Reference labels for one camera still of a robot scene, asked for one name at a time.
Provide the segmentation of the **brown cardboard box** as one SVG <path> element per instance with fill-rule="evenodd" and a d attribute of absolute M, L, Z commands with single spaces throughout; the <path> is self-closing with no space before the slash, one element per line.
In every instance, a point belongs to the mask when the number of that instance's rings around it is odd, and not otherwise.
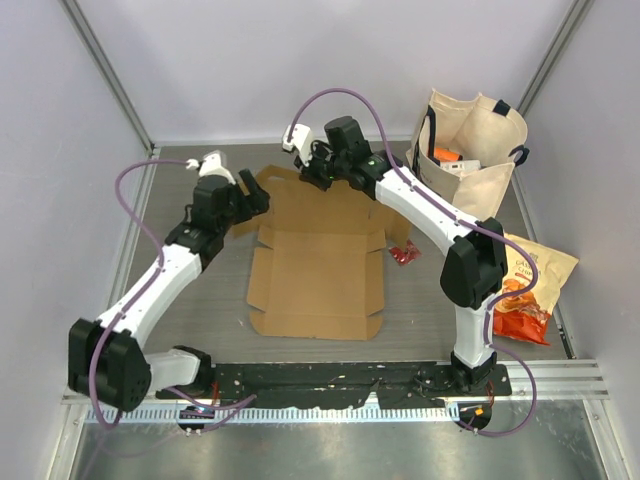
<path fill-rule="evenodd" d="M 336 181 L 327 191 L 269 165 L 256 180 L 269 210 L 233 227 L 257 235 L 247 302 L 262 336 L 366 341 L 383 323 L 384 254 L 405 246 L 410 223 Z"/>

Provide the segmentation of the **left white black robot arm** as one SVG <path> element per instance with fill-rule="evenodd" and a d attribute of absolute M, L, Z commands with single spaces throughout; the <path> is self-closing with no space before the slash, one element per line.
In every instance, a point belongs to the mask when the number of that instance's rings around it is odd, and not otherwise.
<path fill-rule="evenodd" d="M 152 330 L 180 293 L 224 247 L 227 232 L 269 209 L 269 194 L 244 169 L 199 178 L 183 220 L 134 286 L 95 320 L 78 319 L 68 336 L 68 386 L 93 401 L 134 411 L 150 392 L 179 387 L 190 398 L 213 385 L 210 355 L 176 346 L 146 355 Z"/>

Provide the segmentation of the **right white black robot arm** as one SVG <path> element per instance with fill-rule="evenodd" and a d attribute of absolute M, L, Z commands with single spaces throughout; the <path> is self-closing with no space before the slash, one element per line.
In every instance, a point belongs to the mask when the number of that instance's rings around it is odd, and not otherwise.
<path fill-rule="evenodd" d="M 412 171 L 387 150 L 375 152 L 359 123 L 350 116 L 325 126 L 326 141 L 302 124 L 288 126 L 284 150 L 295 154 L 303 180 L 327 190 L 338 180 L 391 208 L 426 235 L 445 257 L 440 286 L 453 303 L 456 341 L 451 353 L 454 389 L 472 395 L 483 388 L 495 368 L 487 326 L 489 303 L 506 273 L 502 227 L 495 219 L 481 222 L 420 187 Z"/>

